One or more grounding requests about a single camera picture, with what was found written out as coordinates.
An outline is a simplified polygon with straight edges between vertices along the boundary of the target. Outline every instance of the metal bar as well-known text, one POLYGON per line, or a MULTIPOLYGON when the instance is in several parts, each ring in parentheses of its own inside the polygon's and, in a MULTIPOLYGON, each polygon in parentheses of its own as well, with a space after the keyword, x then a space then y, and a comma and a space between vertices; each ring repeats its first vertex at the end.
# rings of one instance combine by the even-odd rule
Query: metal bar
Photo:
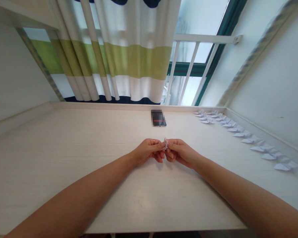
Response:
POLYGON ((194 99, 193 99, 193 102, 192 102, 191 106, 194 106, 195 103, 196 103, 196 100, 198 99, 198 96, 199 96, 199 94, 200 94, 200 92, 201 92, 201 89, 202 89, 202 87, 203 87, 203 85, 204 85, 204 82, 205 82, 205 79, 206 79, 206 75, 207 75, 207 73, 208 73, 208 71, 209 71, 209 69, 210 69, 210 66, 211 66, 211 64, 212 64, 213 58, 214 58, 214 56, 215 56, 215 53, 216 53, 218 47, 219 47, 219 44, 215 44, 215 45, 214 45, 214 48, 213 48, 213 50, 212 50, 212 53, 211 53, 210 58, 209 58, 209 61, 208 61, 207 65, 206 65, 206 68, 205 68, 205 70, 204 70, 204 73, 203 73, 203 76, 202 76, 200 85, 199 85, 199 87, 198 87, 198 90, 196 91, 196 94, 195 94, 195 96, 194 96, 194 99))
POLYGON ((175 69, 176 58, 178 56, 179 45, 180 45, 180 41, 176 41, 173 60, 172 60, 172 66, 171 66, 171 72, 170 72, 169 85, 168 85, 168 90, 167 90, 167 95, 166 95, 166 105, 169 105, 169 102, 170 102, 170 97, 171 97, 170 91, 171 91, 171 86, 172 86, 172 82, 173 82, 173 74, 174 74, 174 69, 175 69))
POLYGON ((181 105, 183 95, 184 95, 186 86, 187 86, 188 81, 189 81, 189 77, 190 77, 190 74, 191 74, 191 70, 192 70, 192 67, 193 67, 193 64, 194 64, 194 60, 195 60, 196 53, 198 51, 199 45, 200 45, 200 42, 195 43, 195 48, 194 48, 194 51, 193 51, 192 59, 191 59, 191 62, 190 62, 188 73, 186 74, 186 77, 185 77, 185 82, 184 82, 184 85, 183 85, 183 89, 182 89, 182 92, 181 92, 181 97, 180 97, 180 100, 178 102, 178 105, 181 105))
POLYGON ((241 40, 239 36, 175 34, 176 41, 210 42, 214 44, 236 44, 241 40))

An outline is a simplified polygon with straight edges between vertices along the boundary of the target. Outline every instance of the green window frame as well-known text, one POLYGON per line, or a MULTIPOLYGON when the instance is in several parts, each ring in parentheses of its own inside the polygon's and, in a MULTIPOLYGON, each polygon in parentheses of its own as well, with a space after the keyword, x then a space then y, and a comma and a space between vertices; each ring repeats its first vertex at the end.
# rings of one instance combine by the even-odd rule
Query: green window frame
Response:
MULTIPOLYGON (((232 35, 233 30, 238 22, 238 19, 244 9, 246 2, 247 2, 247 0, 230 0, 229 1, 226 11, 224 13, 222 22, 219 26, 217 35, 224 35, 224 36, 232 35)), ((220 44, 216 53, 215 53, 215 56, 213 58, 213 61, 209 68, 209 71, 206 75, 204 85, 199 93, 199 96, 198 96, 196 102, 195 102, 195 106, 198 106, 201 102, 202 96, 205 93, 205 90, 213 76, 216 66, 218 65, 218 62, 219 62, 220 57, 223 53, 224 47, 225 47, 225 44, 220 44)), ((206 68, 206 65, 207 65, 209 58, 211 56, 213 48, 214 48, 214 44, 211 47, 211 50, 209 52, 208 58, 205 63, 194 63, 193 64, 192 71, 190 73, 191 77, 202 77, 204 70, 206 68)), ((175 69, 174 69, 174 76, 186 76, 188 69, 189 69, 189 65, 190 65, 189 62, 176 62, 175 69)), ((167 75, 170 75, 170 73, 171 73, 171 66, 172 66, 172 62, 169 63, 167 75)))

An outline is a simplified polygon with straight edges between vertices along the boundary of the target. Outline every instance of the green stripe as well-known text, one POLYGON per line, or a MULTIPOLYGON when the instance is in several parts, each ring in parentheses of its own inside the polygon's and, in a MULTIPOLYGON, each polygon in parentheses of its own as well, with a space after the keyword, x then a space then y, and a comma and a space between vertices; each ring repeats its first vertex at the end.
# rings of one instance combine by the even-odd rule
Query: green stripe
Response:
POLYGON ((110 74, 105 47, 103 45, 99 45, 98 42, 92 41, 92 44, 85 44, 85 49, 93 74, 100 74, 101 77, 105 77, 106 74, 110 74), (104 69, 102 69, 102 67, 98 67, 98 61, 96 60, 96 56, 99 55, 99 51, 101 53, 101 57, 98 60, 103 63, 104 69))
POLYGON ((71 70, 73 72, 74 76, 83 76, 82 69, 80 67, 74 45, 72 44, 72 41, 70 40, 60 40, 62 47, 64 49, 66 58, 71 66, 71 70))
POLYGON ((117 46, 107 42, 104 45, 109 67, 114 68, 111 75, 166 79, 171 47, 163 46, 148 49, 140 45, 117 46))
POLYGON ((35 40, 35 48, 39 49, 39 55, 51 74, 91 76, 93 73, 101 76, 110 74, 166 79, 171 47, 148 49, 140 45, 93 44, 94 47, 80 41, 52 40, 51 43, 35 40), (101 56, 102 60, 98 60, 103 62, 103 66, 98 67, 95 55, 101 56))
POLYGON ((64 52, 64 49, 62 47, 60 40, 51 39, 51 44, 53 45, 56 55, 57 55, 59 62, 62 66, 62 71, 63 71, 62 73, 65 73, 67 76, 74 76, 72 69, 70 67, 70 64, 66 58, 66 55, 65 55, 65 52, 64 52))

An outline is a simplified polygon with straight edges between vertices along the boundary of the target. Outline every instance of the white desk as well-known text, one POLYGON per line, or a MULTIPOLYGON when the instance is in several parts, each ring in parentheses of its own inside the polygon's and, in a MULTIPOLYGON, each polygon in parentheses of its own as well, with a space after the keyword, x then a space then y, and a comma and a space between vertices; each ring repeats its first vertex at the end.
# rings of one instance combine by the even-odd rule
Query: white desk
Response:
MULTIPOLYGON (((0 234, 6 234, 56 193, 133 150, 145 138, 181 138, 204 156, 298 209, 298 176, 278 172, 219 124, 188 112, 53 109, 0 136, 0 234)), ((87 233, 244 228, 194 171, 154 159, 134 170, 87 233)))

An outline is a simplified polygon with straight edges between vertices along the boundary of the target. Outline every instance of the smartphone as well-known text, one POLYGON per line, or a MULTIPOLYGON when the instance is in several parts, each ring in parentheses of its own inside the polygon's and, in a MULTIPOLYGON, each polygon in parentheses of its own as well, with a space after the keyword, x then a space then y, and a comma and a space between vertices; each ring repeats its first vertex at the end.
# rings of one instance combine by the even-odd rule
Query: smartphone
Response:
POLYGON ((167 126, 162 110, 151 110, 152 125, 155 127, 167 126))

